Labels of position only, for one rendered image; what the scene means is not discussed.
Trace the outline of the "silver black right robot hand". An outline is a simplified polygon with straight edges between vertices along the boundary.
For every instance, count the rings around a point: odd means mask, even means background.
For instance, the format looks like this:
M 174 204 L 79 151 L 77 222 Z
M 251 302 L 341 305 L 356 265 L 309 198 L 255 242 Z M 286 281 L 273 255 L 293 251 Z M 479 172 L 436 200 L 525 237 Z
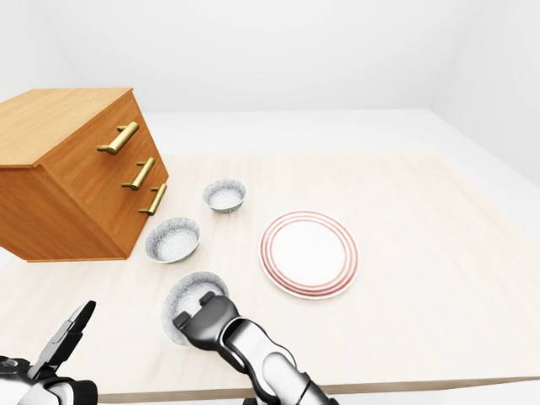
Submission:
M 201 309 L 194 315 L 183 311 L 172 320 L 172 324 L 192 346 L 217 351 L 219 336 L 240 314 L 227 296 L 216 295 L 212 291 L 203 295 L 199 304 Z

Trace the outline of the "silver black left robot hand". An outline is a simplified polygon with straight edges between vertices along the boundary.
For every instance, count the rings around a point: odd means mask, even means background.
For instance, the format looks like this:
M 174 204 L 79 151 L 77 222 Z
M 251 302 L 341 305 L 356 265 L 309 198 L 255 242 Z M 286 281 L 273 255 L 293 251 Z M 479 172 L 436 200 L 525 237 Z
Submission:
M 83 336 L 96 302 L 82 304 L 59 328 L 35 364 L 0 356 L 0 405 L 98 405 L 93 381 L 57 375 Z

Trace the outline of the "grey patterned bowl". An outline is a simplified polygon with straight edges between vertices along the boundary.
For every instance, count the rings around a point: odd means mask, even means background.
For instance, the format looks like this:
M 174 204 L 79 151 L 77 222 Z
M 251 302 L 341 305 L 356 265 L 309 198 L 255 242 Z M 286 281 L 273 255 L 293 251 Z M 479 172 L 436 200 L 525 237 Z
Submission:
M 217 213 L 231 213 L 238 209 L 246 198 L 246 187 L 235 179 L 213 181 L 202 192 L 203 201 Z
M 201 231 L 194 220 L 167 219 L 150 231 L 145 241 L 145 252 L 156 262 L 183 262 L 195 252 L 200 238 Z
M 173 321 L 182 312 L 186 312 L 189 316 L 196 315 L 202 309 L 200 299 L 207 292 L 226 297 L 230 295 L 223 279 L 211 272 L 189 273 L 174 284 L 165 297 L 161 311 L 162 326 L 170 341 L 183 347 L 191 345 Z

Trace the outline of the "white plate with red rings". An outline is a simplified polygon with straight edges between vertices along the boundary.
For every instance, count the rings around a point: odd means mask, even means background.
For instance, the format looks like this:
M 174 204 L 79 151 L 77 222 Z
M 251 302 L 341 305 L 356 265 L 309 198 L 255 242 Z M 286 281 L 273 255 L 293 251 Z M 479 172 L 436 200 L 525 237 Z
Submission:
M 281 290 L 324 300 L 351 287 L 359 275 L 360 253 L 353 234 L 317 211 L 296 210 L 274 219 L 257 248 L 263 272 Z

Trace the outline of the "wooden cabinet drawer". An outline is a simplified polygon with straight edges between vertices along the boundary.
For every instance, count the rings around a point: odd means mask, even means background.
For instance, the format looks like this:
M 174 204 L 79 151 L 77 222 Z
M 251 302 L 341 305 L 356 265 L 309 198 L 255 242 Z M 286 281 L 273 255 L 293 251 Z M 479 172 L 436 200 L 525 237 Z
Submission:
M 113 129 L 98 140 L 89 140 L 75 149 L 75 155 L 60 169 L 75 196 L 110 234 L 124 237 L 146 221 L 140 213 L 152 205 L 168 172 L 147 126 L 138 121 L 117 154 L 99 145 L 111 144 L 122 133 Z
M 155 163 L 141 187 L 134 191 L 122 187 L 123 182 L 132 181 L 141 170 L 138 161 L 155 158 Z M 114 242 L 122 257 L 129 257 L 148 219 L 140 208 L 147 208 L 154 198 L 153 186 L 166 183 L 168 172 L 157 151 L 146 151 L 128 157 L 115 165 L 106 178 L 105 189 L 96 200 L 98 219 L 106 234 Z
M 59 142 L 36 163 L 86 204 L 138 194 L 149 183 L 142 168 L 159 153 L 132 89 L 66 89 L 53 117 Z

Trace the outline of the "wooden cabinet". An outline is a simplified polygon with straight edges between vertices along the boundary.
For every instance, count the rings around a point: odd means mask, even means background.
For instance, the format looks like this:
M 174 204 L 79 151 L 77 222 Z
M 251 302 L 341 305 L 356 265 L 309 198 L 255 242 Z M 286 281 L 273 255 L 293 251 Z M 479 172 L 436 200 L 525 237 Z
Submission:
M 62 181 L 36 161 L 66 89 L 32 89 L 0 103 L 0 246 L 29 262 L 125 259 Z

